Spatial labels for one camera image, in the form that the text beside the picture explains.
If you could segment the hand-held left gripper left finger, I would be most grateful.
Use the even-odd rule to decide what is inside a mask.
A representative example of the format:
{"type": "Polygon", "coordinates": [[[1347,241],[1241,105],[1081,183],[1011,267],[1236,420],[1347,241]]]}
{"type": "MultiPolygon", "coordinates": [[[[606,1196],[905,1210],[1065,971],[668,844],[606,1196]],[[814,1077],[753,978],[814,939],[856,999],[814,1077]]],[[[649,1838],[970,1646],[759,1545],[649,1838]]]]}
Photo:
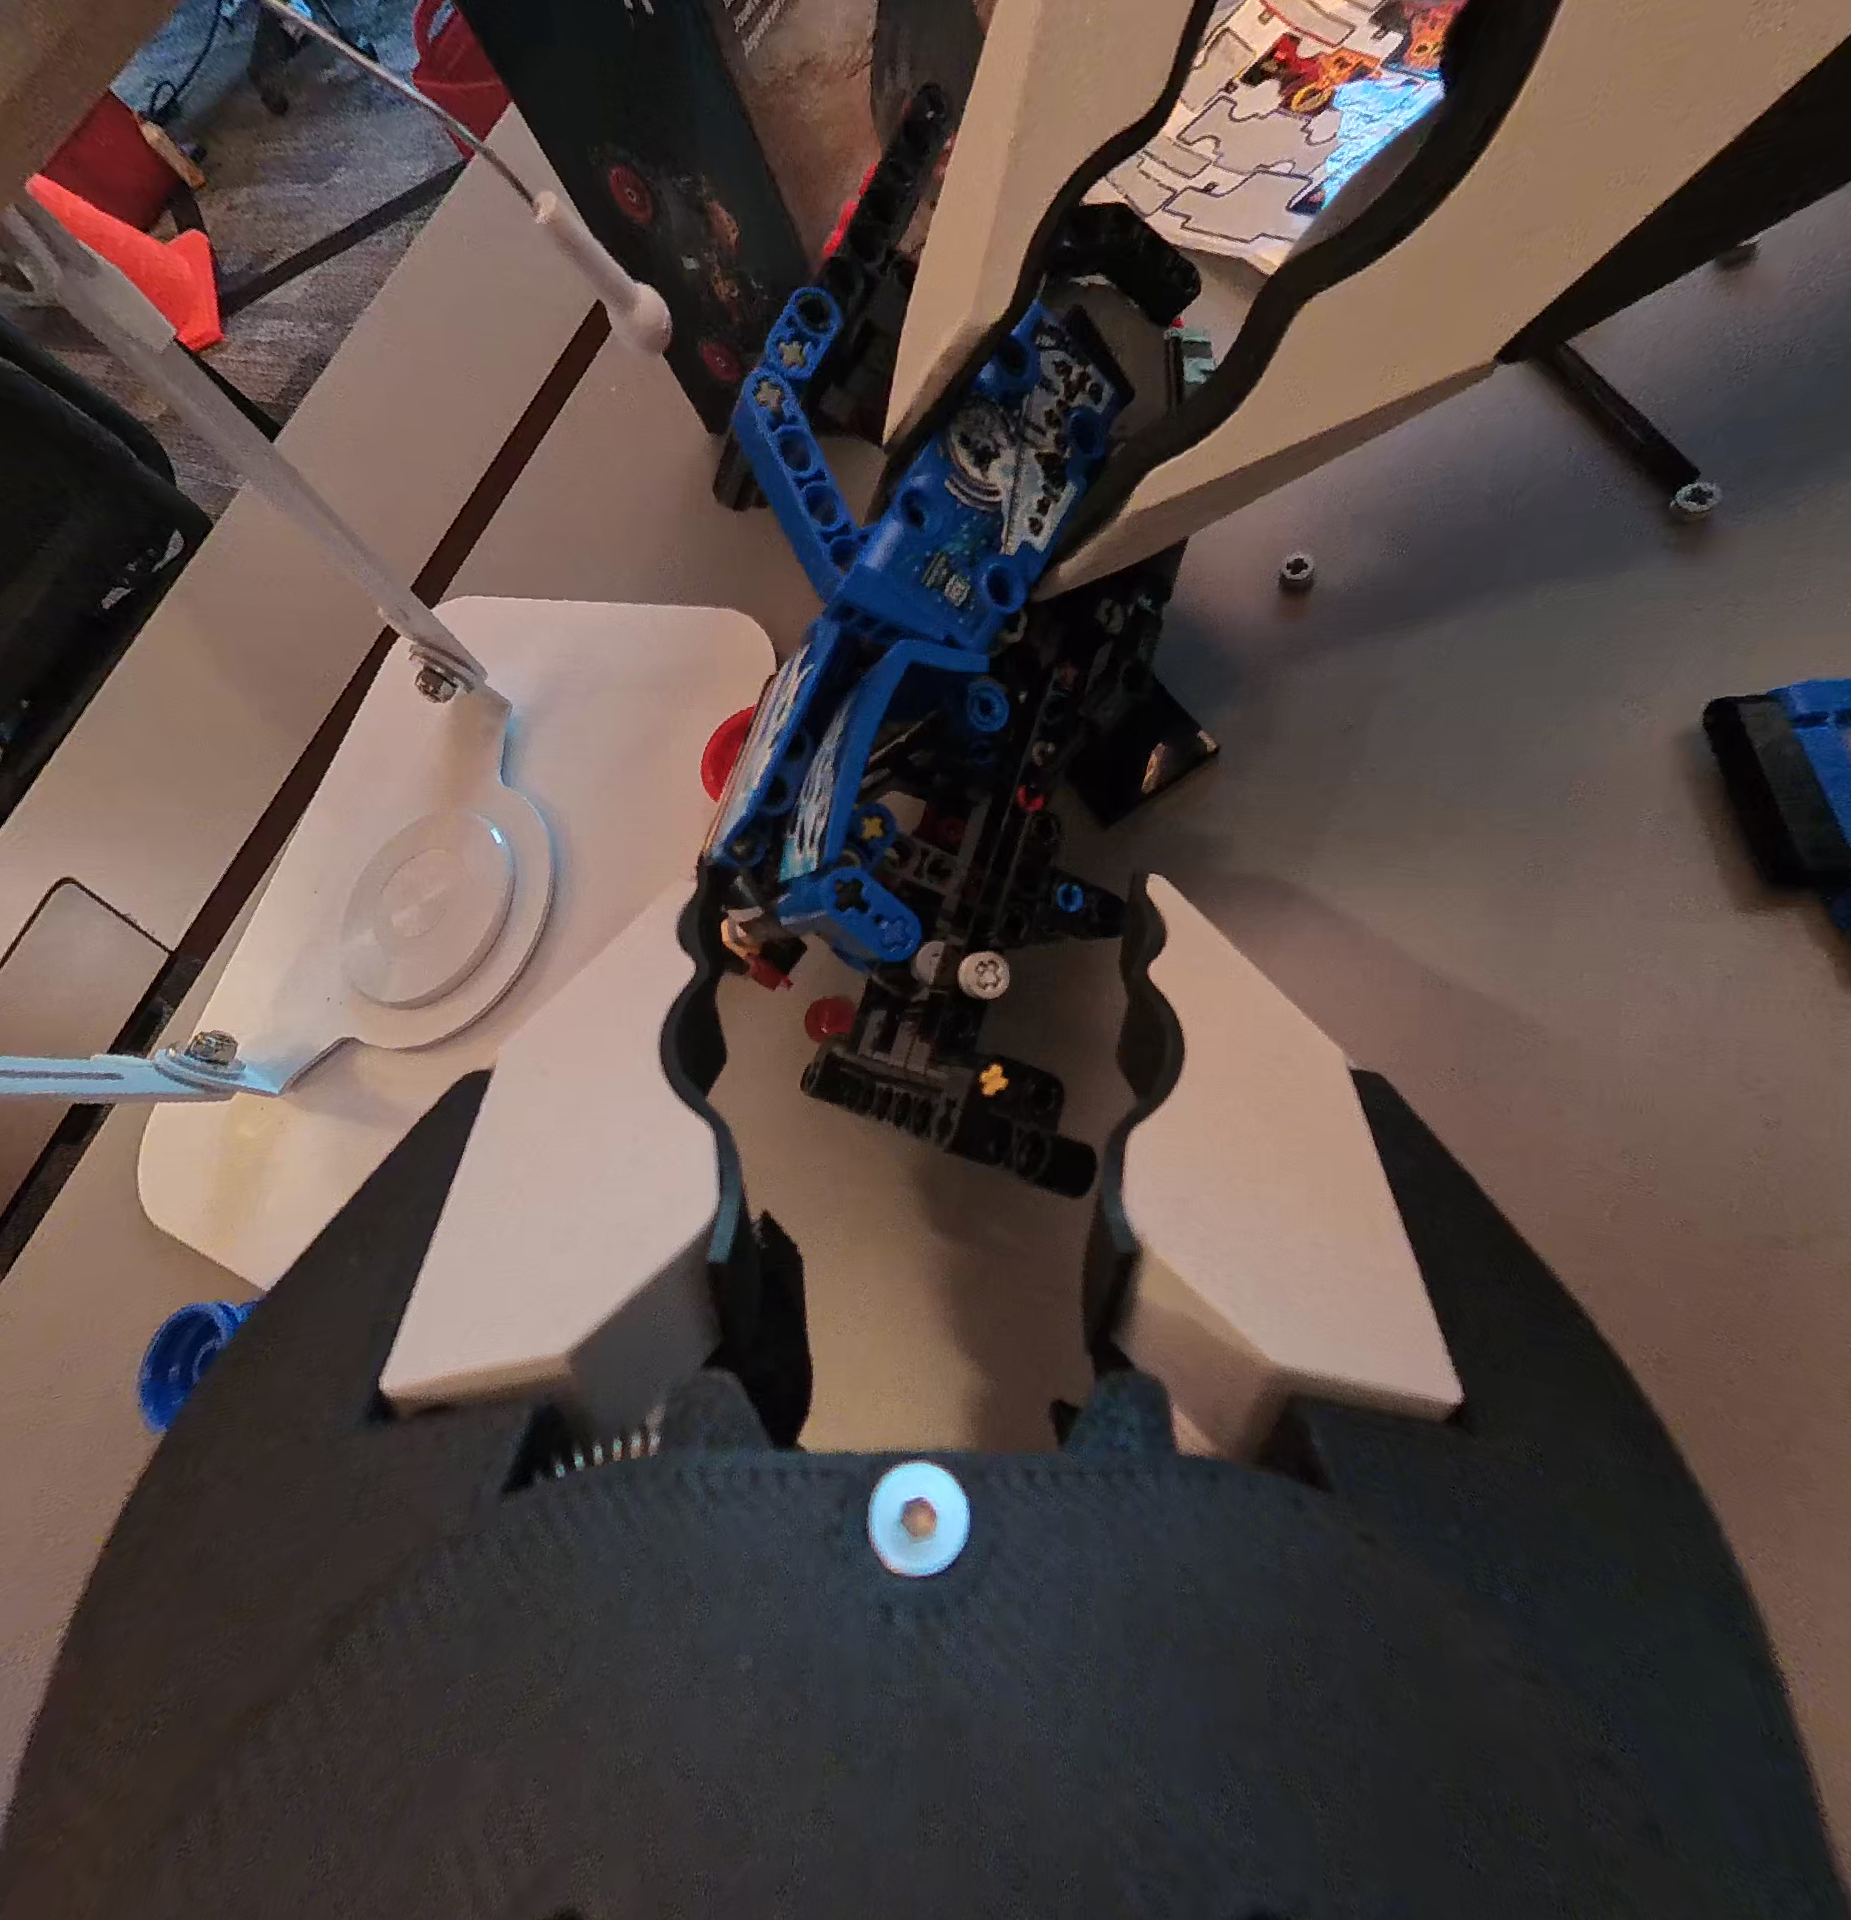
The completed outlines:
{"type": "Polygon", "coordinates": [[[710,1102],[722,977],[716,905],[676,880],[505,1036],[381,1369],[390,1406],[537,1396],[615,1435],[714,1366],[796,1444],[800,1254],[710,1102]]]}

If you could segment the white metal stand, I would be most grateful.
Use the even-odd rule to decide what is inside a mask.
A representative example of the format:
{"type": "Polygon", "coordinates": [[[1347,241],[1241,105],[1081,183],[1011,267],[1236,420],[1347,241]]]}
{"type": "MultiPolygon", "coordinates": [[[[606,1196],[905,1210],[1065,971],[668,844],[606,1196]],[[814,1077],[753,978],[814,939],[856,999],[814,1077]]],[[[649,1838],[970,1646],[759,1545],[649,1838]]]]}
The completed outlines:
{"type": "Polygon", "coordinates": [[[693,978],[676,921],[710,803],[702,744],[771,662],[730,609],[459,597],[427,609],[42,201],[2,241],[144,375],[407,647],[383,658],[237,937],[206,1026],[152,1057],[0,1057],[0,1102],[142,1102],[148,1218],[281,1280],[455,1080],[497,1107],[447,1248],[582,1171],[672,1258],[714,1196],[710,1130],[659,1069],[693,978]]]}

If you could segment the orange plastic object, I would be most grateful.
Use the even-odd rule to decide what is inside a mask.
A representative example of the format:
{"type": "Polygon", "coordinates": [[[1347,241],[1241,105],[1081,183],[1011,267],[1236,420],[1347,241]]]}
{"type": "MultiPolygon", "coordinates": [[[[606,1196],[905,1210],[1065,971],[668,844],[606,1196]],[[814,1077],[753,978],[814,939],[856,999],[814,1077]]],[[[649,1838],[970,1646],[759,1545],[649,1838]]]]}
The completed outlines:
{"type": "Polygon", "coordinates": [[[156,235],[163,215],[202,183],[196,162],[105,89],[26,183],[60,228],[113,263],[193,348],[218,348],[218,259],[200,225],[156,235]]]}

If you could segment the blue panel piece with pins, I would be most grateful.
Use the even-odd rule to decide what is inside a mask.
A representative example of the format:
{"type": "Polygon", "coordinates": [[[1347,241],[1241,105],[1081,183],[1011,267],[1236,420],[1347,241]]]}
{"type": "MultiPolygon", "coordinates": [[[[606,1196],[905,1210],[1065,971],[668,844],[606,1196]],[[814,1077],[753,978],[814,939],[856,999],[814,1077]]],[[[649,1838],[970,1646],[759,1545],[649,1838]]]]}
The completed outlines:
{"type": "Polygon", "coordinates": [[[1700,727],[1765,884],[1815,896],[1851,939],[1851,675],[1718,697],[1700,727]]]}

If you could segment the black blue toy brick truck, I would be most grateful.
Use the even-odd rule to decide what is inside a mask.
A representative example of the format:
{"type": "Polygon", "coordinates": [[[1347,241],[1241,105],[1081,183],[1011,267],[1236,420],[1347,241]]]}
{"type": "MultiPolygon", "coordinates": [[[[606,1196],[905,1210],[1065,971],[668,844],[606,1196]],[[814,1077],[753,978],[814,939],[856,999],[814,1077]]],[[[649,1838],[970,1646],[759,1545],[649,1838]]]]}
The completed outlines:
{"type": "Polygon", "coordinates": [[[1181,544],[1051,601],[1034,584],[1143,395],[1085,297],[1136,323],[1167,410],[1212,341],[1181,323],[1198,267],[1129,206],[1075,206],[1036,297],[857,521],[819,434],[891,385],[903,243],[950,130],[945,93],[919,87],[740,388],[730,459],[819,610],[730,768],[702,762],[702,902],[733,971],[784,987],[819,944],[860,977],[857,999],[806,1012],[806,1097],[1081,1196],[1099,1154],[1059,1130],[1062,1080],[986,1045],[986,1012],[1014,950],[1123,931],[1120,893],[1059,860],[1058,791],[1114,825],[1221,744],[1157,679],[1181,544]]]}

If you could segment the black axle rod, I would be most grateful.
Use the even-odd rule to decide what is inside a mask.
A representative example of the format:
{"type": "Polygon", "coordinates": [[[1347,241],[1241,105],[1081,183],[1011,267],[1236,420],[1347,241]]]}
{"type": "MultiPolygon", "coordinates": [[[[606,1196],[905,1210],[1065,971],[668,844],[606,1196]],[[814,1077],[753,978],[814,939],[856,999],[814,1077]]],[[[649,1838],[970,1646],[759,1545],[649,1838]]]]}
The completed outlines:
{"type": "Polygon", "coordinates": [[[1577,346],[1558,341],[1537,348],[1529,356],[1529,365],[1545,371],[1579,420],[1596,426],[1596,433],[1600,433],[1600,437],[1661,491],[1661,498],[1671,498],[1703,476],[1703,470],[1577,346]]]}

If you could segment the blue wheel rim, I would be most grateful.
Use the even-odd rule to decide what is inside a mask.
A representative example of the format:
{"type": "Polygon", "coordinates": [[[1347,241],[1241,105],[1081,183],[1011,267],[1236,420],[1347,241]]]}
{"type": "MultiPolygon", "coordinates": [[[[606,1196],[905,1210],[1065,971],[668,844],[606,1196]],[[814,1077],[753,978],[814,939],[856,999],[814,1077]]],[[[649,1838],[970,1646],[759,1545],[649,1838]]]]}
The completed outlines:
{"type": "Polygon", "coordinates": [[[139,1366],[139,1405],[152,1432],[170,1431],[200,1379],[213,1366],[256,1302],[193,1302],[167,1315],[148,1337],[139,1366]]]}

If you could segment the sticker sheet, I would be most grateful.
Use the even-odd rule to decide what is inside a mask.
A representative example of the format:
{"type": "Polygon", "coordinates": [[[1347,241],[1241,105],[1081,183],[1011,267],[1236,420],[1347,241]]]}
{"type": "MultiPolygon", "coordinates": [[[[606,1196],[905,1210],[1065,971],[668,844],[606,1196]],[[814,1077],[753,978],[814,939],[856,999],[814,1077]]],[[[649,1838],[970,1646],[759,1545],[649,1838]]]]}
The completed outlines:
{"type": "Polygon", "coordinates": [[[1276,273],[1344,183],[1445,97],[1462,2],[1215,2],[1162,126],[1089,201],[1276,273]]]}

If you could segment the dark printed toy box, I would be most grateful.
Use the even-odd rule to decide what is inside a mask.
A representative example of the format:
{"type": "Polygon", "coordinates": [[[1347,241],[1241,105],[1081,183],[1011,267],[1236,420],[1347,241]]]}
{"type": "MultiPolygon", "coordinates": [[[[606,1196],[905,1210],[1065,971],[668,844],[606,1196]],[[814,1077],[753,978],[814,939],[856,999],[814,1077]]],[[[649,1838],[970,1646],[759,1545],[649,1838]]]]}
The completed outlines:
{"type": "Polygon", "coordinates": [[[668,307],[722,434],[795,292],[872,205],[911,241],[992,2],[459,2],[589,234],[668,307]]]}

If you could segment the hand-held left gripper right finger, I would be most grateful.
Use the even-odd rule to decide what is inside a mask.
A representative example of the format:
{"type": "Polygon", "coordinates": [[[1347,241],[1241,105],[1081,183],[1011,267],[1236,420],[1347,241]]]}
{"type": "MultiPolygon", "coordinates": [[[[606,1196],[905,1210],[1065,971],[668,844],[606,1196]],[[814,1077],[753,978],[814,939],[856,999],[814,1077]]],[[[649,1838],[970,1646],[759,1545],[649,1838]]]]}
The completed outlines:
{"type": "Polygon", "coordinates": [[[1263,1451],[1295,1402],[1445,1420],[1461,1372],[1344,1049],[1160,872],[1129,884],[1081,1265],[1099,1377],[1181,1451],[1263,1451]]]}

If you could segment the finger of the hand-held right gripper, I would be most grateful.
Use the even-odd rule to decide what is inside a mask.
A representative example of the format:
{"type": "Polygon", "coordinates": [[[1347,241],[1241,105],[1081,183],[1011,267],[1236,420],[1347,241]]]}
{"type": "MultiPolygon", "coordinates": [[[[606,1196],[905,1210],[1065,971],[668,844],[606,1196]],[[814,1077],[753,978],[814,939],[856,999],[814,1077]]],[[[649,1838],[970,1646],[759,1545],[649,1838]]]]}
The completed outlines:
{"type": "Polygon", "coordinates": [[[1134,437],[1044,592],[1146,561],[1492,371],[1494,356],[1851,38],[1851,2],[1468,2],[1414,152],[1250,300],[1134,437]]]}
{"type": "Polygon", "coordinates": [[[884,444],[914,444],[1034,295],[1062,210],[1178,99],[1212,2],[997,2],[914,300],[884,444]]]}

